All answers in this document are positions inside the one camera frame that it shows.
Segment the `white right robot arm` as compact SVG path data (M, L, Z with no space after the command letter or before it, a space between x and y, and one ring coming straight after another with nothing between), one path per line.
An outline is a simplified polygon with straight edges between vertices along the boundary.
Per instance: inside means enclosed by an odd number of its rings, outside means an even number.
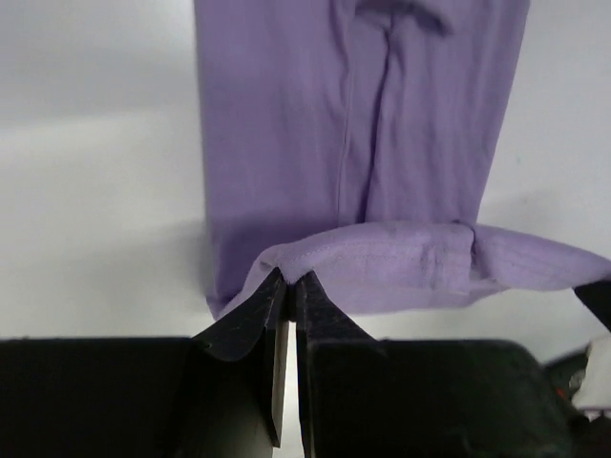
M582 305L610 328L610 279L556 281L552 291L571 289ZM610 336L598 337L586 346L558 356L543 365L543 373L568 417L610 417Z

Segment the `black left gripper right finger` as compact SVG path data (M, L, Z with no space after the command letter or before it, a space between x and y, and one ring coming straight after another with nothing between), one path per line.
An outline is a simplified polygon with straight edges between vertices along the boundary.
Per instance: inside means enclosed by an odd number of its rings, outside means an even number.
M295 288L308 457L576 457L538 361L504 340L377 340L314 274Z

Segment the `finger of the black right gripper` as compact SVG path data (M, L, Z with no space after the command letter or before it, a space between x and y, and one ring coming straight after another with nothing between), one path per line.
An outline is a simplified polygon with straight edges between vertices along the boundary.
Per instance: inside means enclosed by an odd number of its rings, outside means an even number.
M573 288L576 297L607 329L611 325L610 277L592 277Z

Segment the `purple t shirt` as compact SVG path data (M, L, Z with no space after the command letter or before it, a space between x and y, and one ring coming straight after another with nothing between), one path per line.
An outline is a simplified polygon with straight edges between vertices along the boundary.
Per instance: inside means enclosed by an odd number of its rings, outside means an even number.
M610 277L477 216L526 1L198 1L207 253L220 317L273 270L348 313Z

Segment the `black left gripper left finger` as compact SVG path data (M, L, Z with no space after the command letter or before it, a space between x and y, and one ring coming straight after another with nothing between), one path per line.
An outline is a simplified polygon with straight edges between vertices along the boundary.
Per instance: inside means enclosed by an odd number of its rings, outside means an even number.
M286 285L273 271L193 337L1 343L5 457L269 457L281 442Z

